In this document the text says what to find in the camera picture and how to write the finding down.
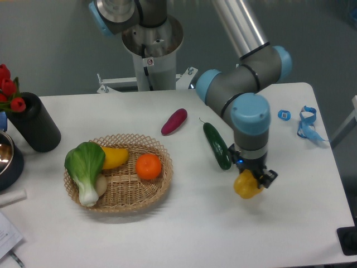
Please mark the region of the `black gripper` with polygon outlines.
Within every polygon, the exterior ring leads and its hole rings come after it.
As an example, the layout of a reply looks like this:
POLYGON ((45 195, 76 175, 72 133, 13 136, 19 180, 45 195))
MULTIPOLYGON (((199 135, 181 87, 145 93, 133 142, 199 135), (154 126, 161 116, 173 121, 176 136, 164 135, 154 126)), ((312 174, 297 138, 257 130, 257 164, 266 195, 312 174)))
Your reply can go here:
POLYGON ((278 174, 274 170, 266 167, 267 145, 257 150, 245 150, 236 144, 228 148, 232 163, 242 172, 249 170, 257 181, 258 189, 268 189, 277 178, 278 174))

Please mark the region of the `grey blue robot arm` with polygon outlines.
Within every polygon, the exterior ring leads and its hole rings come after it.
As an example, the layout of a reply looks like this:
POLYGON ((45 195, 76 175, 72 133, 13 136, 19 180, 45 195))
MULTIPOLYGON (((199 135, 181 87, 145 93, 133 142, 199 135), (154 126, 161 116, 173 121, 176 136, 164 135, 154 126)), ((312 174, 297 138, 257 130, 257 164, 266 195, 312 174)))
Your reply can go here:
MULTIPOLYGON (((204 72, 195 90, 234 131, 229 147, 232 162, 250 171, 258 188, 267 188, 277 173, 266 167, 270 125, 262 89, 292 69, 289 53, 272 46, 246 1, 214 1, 215 10, 239 58, 229 73, 204 72)), ((140 91, 176 88, 176 51, 183 41, 179 21, 167 12, 166 1, 92 1, 89 9, 103 34, 121 34, 132 54, 140 91)))

